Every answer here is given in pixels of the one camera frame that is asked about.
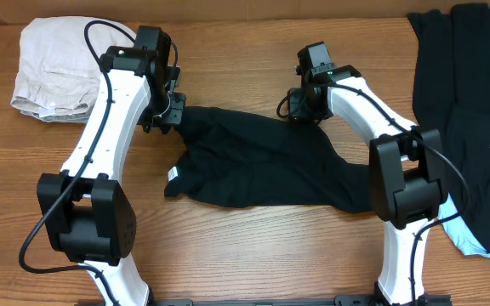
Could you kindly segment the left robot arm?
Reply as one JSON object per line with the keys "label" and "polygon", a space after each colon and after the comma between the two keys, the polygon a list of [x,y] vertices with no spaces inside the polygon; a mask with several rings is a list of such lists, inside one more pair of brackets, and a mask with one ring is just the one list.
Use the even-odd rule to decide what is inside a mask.
{"label": "left robot arm", "polygon": [[57,174],[37,183],[42,218],[19,253],[40,229],[51,247],[71,261],[67,270],[85,270],[106,305],[152,305],[152,289],[140,277],[132,249],[136,216],[122,187],[123,166],[137,127],[167,133],[179,126],[185,95],[179,82],[178,51],[159,27],[141,26],[130,48],[110,46],[94,59],[102,73],[100,91],[75,150]]}

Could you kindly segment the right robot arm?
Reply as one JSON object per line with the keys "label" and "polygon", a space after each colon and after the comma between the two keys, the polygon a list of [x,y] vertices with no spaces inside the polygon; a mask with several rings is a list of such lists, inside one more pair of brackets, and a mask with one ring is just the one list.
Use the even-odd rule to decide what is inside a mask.
{"label": "right robot arm", "polygon": [[324,42],[298,53],[299,88],[285,100],[291,122],[343,118],[369,147],[367,189],[384,223],[381,273],[372,294],[338,295],[337,305],[449,305],[448,295],[425,292],[422,272],[429,226],[447,199],[442,143],[370,89],[352,65],[338,67]]}

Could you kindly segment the black t-shirt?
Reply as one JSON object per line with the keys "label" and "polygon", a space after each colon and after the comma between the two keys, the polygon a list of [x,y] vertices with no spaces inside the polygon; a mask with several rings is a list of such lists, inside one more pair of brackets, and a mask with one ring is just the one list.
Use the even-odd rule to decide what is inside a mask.
{"label": "black t-shirt", "polygon": [[220,207],[328,205],[371,211],[368,168],[340,157],[314,124],[219,108],[188,107],[177,131],[185,153],[166,197]]}

